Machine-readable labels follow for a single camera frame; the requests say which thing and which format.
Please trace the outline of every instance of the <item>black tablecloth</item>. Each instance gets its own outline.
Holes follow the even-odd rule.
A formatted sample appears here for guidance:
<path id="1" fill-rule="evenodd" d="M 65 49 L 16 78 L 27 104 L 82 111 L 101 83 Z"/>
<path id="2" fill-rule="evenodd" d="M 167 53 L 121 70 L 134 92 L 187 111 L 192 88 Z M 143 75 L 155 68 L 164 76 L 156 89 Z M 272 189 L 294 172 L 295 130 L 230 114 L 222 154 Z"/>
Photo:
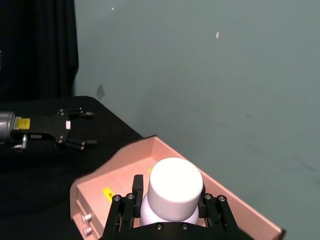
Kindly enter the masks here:
<path id="1" fill-rule="evenodd" d="M 71 122 L 73 139 L 96 139 L 83 152 L 60 149 L 52 141 L 28 142 L 22 153 L 0 145 L 0 240 L 81 240 L 70 220 L 72 182 L 105 163 L 127 144 L 142 137 L 101 103 L 80 96 L 0 104 L 0 111 L 18 116 L 50 115 L 58 109 L 83 107 L 91 120 Z"/>

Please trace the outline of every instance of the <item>cardboard box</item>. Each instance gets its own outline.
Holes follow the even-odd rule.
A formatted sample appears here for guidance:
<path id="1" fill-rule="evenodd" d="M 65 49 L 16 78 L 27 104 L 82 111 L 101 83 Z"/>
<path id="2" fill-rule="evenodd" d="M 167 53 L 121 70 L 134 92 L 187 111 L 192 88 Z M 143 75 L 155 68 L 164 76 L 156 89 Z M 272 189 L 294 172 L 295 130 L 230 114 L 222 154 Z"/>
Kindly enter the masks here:
<path id="1" fill-rule="evenodd" d="M 98 240 L 104 231 L 112 196 L 126 196 L 132 191 L 134 176 L 143 174 L 145 195 L 152 167 L 160 160 L 170 157 L 186 159 L 158 137 L 146 138 L 121 148 L 110 160 L 95 172 L 76 180 L 70 189 L 71 218 L 85 240 Z M 234 218 L 245 233 L 254 240 L 281 240 L 285 231 L 266 219 L 231 191 L 200 170 L 206 192 L 213 196 L 224 195 Z M 91 214 L 89 223 L 82 216 Z M 91 227 L 92 234 L 84 235 Z"/>

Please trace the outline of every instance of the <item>white cylindrical object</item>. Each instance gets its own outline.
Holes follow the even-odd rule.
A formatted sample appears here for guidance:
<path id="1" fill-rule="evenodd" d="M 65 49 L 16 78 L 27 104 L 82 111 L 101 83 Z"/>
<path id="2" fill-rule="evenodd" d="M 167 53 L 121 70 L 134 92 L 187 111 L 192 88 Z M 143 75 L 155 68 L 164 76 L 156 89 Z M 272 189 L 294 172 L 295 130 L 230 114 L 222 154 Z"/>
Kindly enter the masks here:
<path id="1" fill-rule="evenodd" d="M 148 203 L 160 218 L 182 222 L 194 214 L 202 189 L 202 175 L 195 165 L 178 157 L 166 158 L 152 168 Z"/>
<path id="2" fill-rule="evenodd" d="M 85 237 L 88 237 L 90 234 L 92 234 L 92 227 L 83 229 L 83 234 Z"/>
<path id="3" fill-rule="evenodd" d="M 91 221 L 92 216 L 91 214 L 87 214 L 87 215 L 82 215 L 81 218 L 83 223 L 88 223 Z"/>
<path id="4" fill-rule="evenodd" d="M 188 219 L 181 220 L 180 222 L 185 222 L 189 224 L 198 224 L 199 219 L 199 209 L 196 206 L 195 211 Z M 141 212 L 140 212 L 140 223 L 142 226 L 154 223 L 161 223 L 161 222 L 171 222 L 164 218 L 159 217 L 155 212 L 151 209 L 149 202 L 148 202 L 148 194 L 146 194 L 142 200 L 141 204 Z"/>

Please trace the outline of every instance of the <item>yellow sticker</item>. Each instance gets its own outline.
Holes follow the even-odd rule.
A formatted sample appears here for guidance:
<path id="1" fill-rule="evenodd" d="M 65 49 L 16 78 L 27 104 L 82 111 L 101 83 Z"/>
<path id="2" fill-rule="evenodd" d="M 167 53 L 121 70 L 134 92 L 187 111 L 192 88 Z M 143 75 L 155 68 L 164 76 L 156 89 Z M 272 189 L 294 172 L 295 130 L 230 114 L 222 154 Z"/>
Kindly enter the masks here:
<path id="1" fill-rule="evenodd" d="M 112 202 L 112 198 L 115 193 L 109 187 L 102 189 L 102 192 L 106 196 L 106 198 L 109 199 L 110 202 Z"/>
<path id="2" fill-rule="evenodd" d="M 19 129 L 28 130 L 30 129 L 30 118 L 21 118 L 18 124 Z"/>

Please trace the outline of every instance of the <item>screw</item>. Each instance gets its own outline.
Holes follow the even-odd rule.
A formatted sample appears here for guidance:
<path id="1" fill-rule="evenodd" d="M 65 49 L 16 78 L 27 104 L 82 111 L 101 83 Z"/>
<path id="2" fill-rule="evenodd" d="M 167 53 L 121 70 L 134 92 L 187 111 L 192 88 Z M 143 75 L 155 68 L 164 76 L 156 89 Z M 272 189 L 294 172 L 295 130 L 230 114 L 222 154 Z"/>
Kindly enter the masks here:
<path id="1" fill-rule="evenodd" d="M 113 200 L 119 201 L 119 200 L 120 200 L 120 196 L 119 196 L 119 195 L 115 195 L 115 196 L 113 197 Z"/>
<path id="2" fill-rule="evenodd" d="M 92 216 L 91 216 L 91 214 L 87 214 L 87 215 L 82 215 L 81 218 L 82 218 L 82 222 L 86 223 L 86 222 L 90 222 L 91 221 Z"/>
<path id="3" fill-rule="evenodd" d="M 187 230 L 187 229 L 188 229 L 188 225 L 185 224 L 185 223 L 183 223 L 183 224 L 181 225 L 181 227 L 182 227 L 183 230 Z"/>
<path id="4" fill-rule="evenodd" d="M 130 193 L 129 195 L 128 195 L 128 199 L 133 199 L 135 196 L 132 194 L 132 193 Z"/>
<path id="5" fill-rule="evenodd" d="M 204 197 L 205 199 L 208 199 L 208 200 L 212 198 L 212 196 L 209 193 L 207 193 Z"/>
<path id="6" fill-rule="evenodd" d="M 218 196 L 218 199 L 219 199 L 221 202 L 224 202 L 224 201 L 226 200 L 225 196 L 222 196 L 222 195 Z"/>
<path id="7" fill-rule="evenodd" d="M 156 225 L 156 229 L 157 229 L 157 230 L 161 230 L 161 229 L 162 229 L 162 224 L 161 224 L 161 223 L 157 224 L 157 225 Z"/>
<path id="8" fill-rule="evenodd" d="M 84 236 L 89 236 L 92 233 L 92 227 L 85 228 L 83 230 Z"/>

